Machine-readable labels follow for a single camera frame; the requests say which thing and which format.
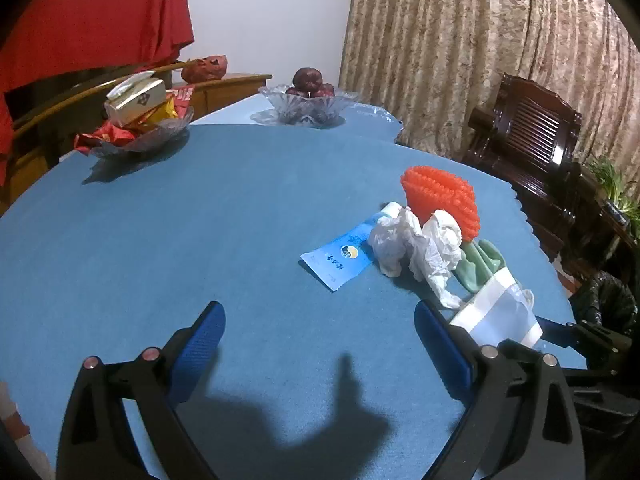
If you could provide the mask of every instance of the red packaging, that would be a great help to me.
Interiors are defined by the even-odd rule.
[[[129,130],[115,126],[111,121],[105,121],[92,134],[78,134],[74,139],[74,149],[84,155],[89,155],[91,148],[99,146],[101,141],[110,142],[119,148],[129,144],[136,136]]]
[[[187,113],[194,88],[195,85],[186,85],[167,90],[167,93],[171,92],[174,94],[174,107],[179,119],[183,118],[185,113]]]

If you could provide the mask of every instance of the orange scrubber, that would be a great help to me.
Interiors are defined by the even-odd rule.
[[[456,219],[462,238],[470,242],[478,236],[480,219],[474,189],[466,180],[429,166],[414,166],[404,172],[400,183],[407,205],[424,224],[436,209]]]

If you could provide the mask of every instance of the crumpled white tissue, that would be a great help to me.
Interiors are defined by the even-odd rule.
[[[420,228],[411,208],[402,208],[396,218],[383,216],[378,220],[368,243],[385,276],[400,276],[400,260],[407,255],[415,279],[426,280],[442,306],[456,310],[463,305],[446,289],[451,271],[462,258],[460,226],[446,211],[438,209]]]

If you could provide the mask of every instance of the green plant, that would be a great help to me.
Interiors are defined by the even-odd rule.
[[[625,179],[606,156],[601,155],[587,162],[587,168],[600,183],[607,198],[629,218],[631,234],[638,239],[640,237],[640,205],[636,200],[629,198],[629,188],[636,184],[637,180],[630,180],[625,184]]]

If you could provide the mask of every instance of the blue packet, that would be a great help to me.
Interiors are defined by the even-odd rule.
[[[327,245],[300,256],[311,270],[336,291],[351,278],[355,278],[373,262],[373,252],[367,239],[381,216],[398,216],[401,205],[391,202],[382,211],[357,225],[351,231]]]

